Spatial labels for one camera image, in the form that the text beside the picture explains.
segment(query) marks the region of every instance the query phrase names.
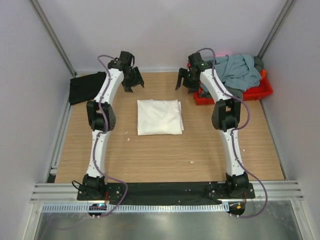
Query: cable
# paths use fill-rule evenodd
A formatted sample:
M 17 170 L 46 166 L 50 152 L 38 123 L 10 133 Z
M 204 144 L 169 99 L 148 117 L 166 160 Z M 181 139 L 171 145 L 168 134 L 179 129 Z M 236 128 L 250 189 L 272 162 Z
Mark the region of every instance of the cable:
M 248 125 L 248 123 L 249 123 L 249 121 L 250 121 L 250 109 L 249 109 L 248 105 L 247 105 L 242 99 L 240 99 L 240 98 L 238 98 L 238 97 L 236 97 L 236 96 L 233 96 L 232 94 L 227 94 L 227 93 L 223 90 L 223 88 L 220 86 L 219 82 L 217 81 L 217 79 L 216 79 L 216 77 L 215 77 L 215 63 L 216 63 L 216 53 L 215 53 L 215 51 L 214 51 L 212 48 L 205 47 L 205 48 L 202 48 L 202 49 L 198 50 L 196 53 L 199 53 L 199 52 L 201 52 L 201 51 L 203 51 L 203 50 L 210 50 L 210 51 L 212 52 L 212 54 L 213 54 L 212 78 L 213 78 L 215 84 L 218 86 L 219 90 L 220 90 L 224 95 L 226 95 L 227 97 L 230 97 L 230 98 L 232 98 L 232 99 L 235 99 L 235 100 L 240 101 L 240 102 L 245 106 L 245 109 L 246 109 L 246 111 L 247 111 L 247 113 L 248 113 L 248 116 L 247 116 L 247 119 L 246 119 L 245 123 L 244 123 L 242 126 L 240 126 L 240 127 L 237 127 L 237 128 L 232 129 L 231 132 L 230 132 L 231 142 L 232 142 L 232 149 L 233 149 L 233 153 L 234 153 L 234 156 L 235 156 L 235 160 L 236 160 L 237 163 L 240 165 L 240 167 L 241 167 L 247 174 L 249 174 L 249 175 L 252 176 L 255 180 L 257 180 L 257 181 L 259 182 L 259 184 L 261 185 L 261 187 L 263 188 L 263 191 L 264 191 L 264 194 L 265 194 L 265 202 L 264 202 L 264 205 L 263 205 L 262 209 L 261 209 L 259 212 L 255 213 L 255 214 L 253 214 L 253 215 L 249 215 L 249 216 L 236 216 L 236 215 L 233 214 L 233 216 L 234 216 L 234 217 L 239 217 L 239 218 L 241 218 L 241 219 L 254 218 L 254 217 L 256 217 L 256 216 L 259 216 L 259 215 L 266 209 L 266 207 L 267 207 L 267 205 L 268 205 L 268 193 L 267 193 L 266 187 L 265 187 L 265 185 L 262 183 L 262 181 L 261 181 L 259 178 L 257 178 L 253 173 L 251 173 L 250 171 L 248 171 L 248 170 L 244 167 L 244 165 L 240 162 L 239 157 L 238 157 L 238 155 L 237 155 L 235 138 L 234 138 L 234 131 L 236 131 L 236 130 L 241 130 L 241 129 L 245 128 L 245 127 Z
M 76 180 L 73 180 L 72 182 L 72 186 L 74 186 L 75 189 L 79 190 L 79 187 L 77 187 L 74 183 L 78 184 L 79 186 L 81 185 L 80 182 L 76 181 Z
M 106 67 L 106 65 L 100 60 L 101 57 L 107 57 L 107 58 L 111 58 L 111 59 L 114 60 L 114 58 L 113 58 L 112 56 L 108 56 L 108 55 L 100 55 L 100 56 L 98 56 L 98 58 L 97 58 L 98 61 L 102 64 L 102 66 L 104 66 L 104 68 L 105 68 L 105 71 L 106 71 L 106 73 L 107 73 L 107 75 L 108 75 L 108 82 L 107 82 L 107 84 L 106 84 L 106 86 L 105 86 L 105 88 L 104 88 L 104 90 L 103 90 L 103 92 L 102 92 L 102 95 L 101 95 L 101 97 L 100 97 L 100 99 L 99 99 L 99 102 L 98 102 L 98 106 L 99 106 L 100 112 L 102 113 L 102 116 L 103 116 L 103 119 L 104 119 L 104 122 L 105 122 L 105 128 L 104 128 L 104 131 L 100 131 L 100 132 L 98 132 L 97 135 L 96 135 L 96 138 L 95 138 L 95 141 L 94 141 L 94 145 L 93 145 L 93 150 L 92 150 L 93 164 L 94 164 L 94 167 L 96 168 L 96 170 L 98 171 L 99 174 L 101 174 L 102 176 L 104 176 L 104 177 L 107 178 L 107 179 L 116 181 L 116 182 L 121 183 L 121 184 L 123 184 L 123 185 L 125 186 L 125 191 L 124 191 L 124 194 L 123 194 L 122 198 L 120 199 L 120 201 L 119 201 L 110 211 L 101 214 L 100 217 L 102 218 L 102 217 L 106 217 L 106 216 L 110 215 L 110 214 L 111 214 L 114 210 L 116 210 L 117 207 L 123 202 L 123 200 L 125 199 L 125 197 L 126 197 L 126 195 L 127 195 L 127 192 L 128 192 L 128 184 L 125 183 L 124 181 L 121 181 L 121 180 L 119 180 L 119 179 L 113 178 L 113 177 L 108 176 L 108 175 L 106 175 L 105 173 L 103 173 L 103 172 L 99 169 L 99 167 L 98 167 L 98 165 L 97 165 L 97 161 L 96 161 L 96 148 L 97 148 L 97 143 L 98 143 L 99 137 L 100 137 L 101 134 L 106 134 L 106 133 L 108 132 L 108 124 L 109 124 L 109 123 L 108 123 L 107 116 L 106 116 L 105 112 L 104 112 L 103 109 L 102 109 L 101 102 L 102 102 L 102 100 L 103 100 L 103 98 L 104 98 L 104 95 L 105 95 L 105 93 L 106 93 L 106 91 L 107 91 L 107 89 L 108 89 L 108 87 L 109 87 L 109 85 L 110 85 L 110 83 L 111 83 L 111 74 L 110 74 L 110 71 L 109 71 L 109 69 Z

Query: black cloth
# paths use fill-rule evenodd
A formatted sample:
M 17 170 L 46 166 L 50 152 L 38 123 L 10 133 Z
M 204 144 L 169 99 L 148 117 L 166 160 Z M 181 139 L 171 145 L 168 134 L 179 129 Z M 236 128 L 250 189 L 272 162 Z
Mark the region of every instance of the black cloth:
M 94 99 L 102 88 L 106 75 L 105 72 L 99 71 L 95 74 L 70 79 L 70 105 Z
M 254 67 L 260 73 L 262 69 L 264 69 L 264 63 L 260 57 L 255 56 L 254 58 Z

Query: metal floor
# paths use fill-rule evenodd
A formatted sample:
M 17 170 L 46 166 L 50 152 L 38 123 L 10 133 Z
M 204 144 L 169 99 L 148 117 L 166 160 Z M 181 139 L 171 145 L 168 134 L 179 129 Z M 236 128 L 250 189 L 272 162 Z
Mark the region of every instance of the metal floor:
M 263 204 L 247 202 L 245 215 L 258 212 Z M 119 213 L 94 220 L 88 216 L 42 213 L 35 240 L 303 239 L 290 201 L 270 201 L 261 215 L 250 219 L 236 219 L 226 212 Z M 88 219 L 72 227 L 84 218 Z

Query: white cable tray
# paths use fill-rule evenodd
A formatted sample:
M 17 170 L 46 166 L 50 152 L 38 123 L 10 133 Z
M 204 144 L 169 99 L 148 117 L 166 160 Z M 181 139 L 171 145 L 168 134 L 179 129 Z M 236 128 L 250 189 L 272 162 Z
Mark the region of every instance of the white cable tray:
M 106 210 L 89 210 L 92 203 L 49 203 L 45 204 L 42 213 L 103 213 L 110 211 L 114 205 L 107 205 Z M 194 205 L 194 206 L 145 206 L 145 205 L 120 205 L 114 213 L 194 213 L 194 212 L 226 212 L 229 211 L 228 202 L 219 205 Z

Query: blue cloth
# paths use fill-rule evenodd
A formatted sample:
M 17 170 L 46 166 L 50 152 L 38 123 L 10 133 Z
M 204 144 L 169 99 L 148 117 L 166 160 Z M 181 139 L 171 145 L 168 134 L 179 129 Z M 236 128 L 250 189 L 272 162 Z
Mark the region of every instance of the blue cloth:
M 225 86 L 245 92 L 260 85 L 261 75 L 251 55 L 238 54 L 216 58 L 216 74 Z

